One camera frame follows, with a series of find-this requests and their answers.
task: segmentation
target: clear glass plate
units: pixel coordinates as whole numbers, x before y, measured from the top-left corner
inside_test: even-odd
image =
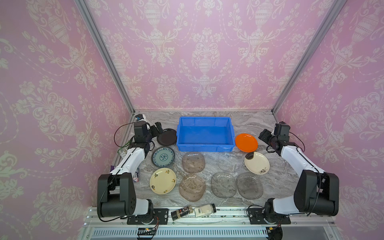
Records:
[[[218,167],[224,172],[236,173],[244,165],[244,153],[220,153],[217,159]]]
[[[188,201],[196,202],[204,195],[205,188],[206,184],[202,177],[189,174],[180,183],[179,192]]]
[[[227,172],[217,172],[211,178],[213,194],[219,198],[230,198],[236,194],[236,181],[234,176]]]
[[[236,179],[236,185],[240,195],[246,199],[258,199],[263,195],[263,185],[254,173],[240,174]]]
[[[205,167],[205,159],[200,152],[187,152],[181,162],[188,173],[201,172]]]

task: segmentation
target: black plate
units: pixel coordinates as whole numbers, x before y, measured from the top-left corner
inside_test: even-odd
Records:
[[[176,130],[172,129],[172,128],[166,128],[164,129],[164,132],[161,133],[158,137],[157,137],[157,142],[161,145],[161,146],[171,146],[173,144],[175,144],[177,141],[177,137],[176,137]]]

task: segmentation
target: orange plate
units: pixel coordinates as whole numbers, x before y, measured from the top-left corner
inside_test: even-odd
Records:
[[[247,133],[237,135],[235,143],[236,146],[243,152],[254,152],[258,146],[256,138]]]

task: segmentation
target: blue floral plate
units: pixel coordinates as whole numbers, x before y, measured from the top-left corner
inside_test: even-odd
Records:
[[[169,147],[159,147],[152,154],[152,162],[157,167],[166,167],[175,160],[175,152]]]

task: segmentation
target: aluminum frame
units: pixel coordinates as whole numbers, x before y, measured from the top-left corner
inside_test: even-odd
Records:
[[[162,230],[175,230],[196,228],[196,227],[209,227],[219,229],[260,229],[260,227],[273,227],[276,224],[264,224],[264,225],[251,225],[249,219],[245,213],[247,206],[235,206],[235,207],[216,207],[217,212],[207,217],[195,218],[194,214],[184,216],[176,221],[172,220],[170,213],[181,207],[165,207],[169,208],[168,224],[159,227]],[[298,214],[290,216],[291,224],[283,225],[286,227],[323,227],[324,234],[327,235],[329,240],[342,240],[341,234],[338,231],[334,219],[331,216],[319,216],[311,214],[308,217],[306,214]],[[89,240],[95,229],[115,230],[117,228],[124,230],[137,230],[138,225],[127,225],[126,220],[117,219],[111,222],[101,222],[97,217],[96,207],[91,207],[86,217],[83,232],[79,235],[81,240]]]
[[[287,84],[285,85],[284,89],[276,100],[276,103],[272,108],[273,115],[275,115],[283,105],[285,99],[288,97],[301,72],[304,70],[305,66],[312,58],[317,47],[320,45],[327,31],[330,29],[332,23],[339,15],[341,9],[343,8],[346,2],[347,0],[334,0],[334,2],[332,3],[331,7],[329,8],[329,11],[327,12],[327,15],[325,16],[316,33],[314,34],[311,43],[308,45],[299,63],[294,69],[291,77],[289,78]]]
[[[98,48],[101,57],[103,58],[105,65],[107,66],[109,73],[112,76],[113,81],[116,84],[116,87],[119,90],[119,93],[125,103],[125,106],[129,110],[129,112],[134,115],[135,109],[133,108],[132,102],[129,99],[128,93],[122,84],[122,81],[120,79],[119,73],[117,72],[117,69],[115,65],[113,64],[112,58],[109,55],[109,52],[107,50],[107,47],[103,41],[103,38],[101,37],[100,31],[96,26],[96,23],[92,17],[91,12],[89,11],[89,8],[85,2],[85,0],[74,0],[77,8],[79,9],[79,12],[81,16],[84,19],[85,24],[88,27],[88,30],[95,41],[95,45]]]

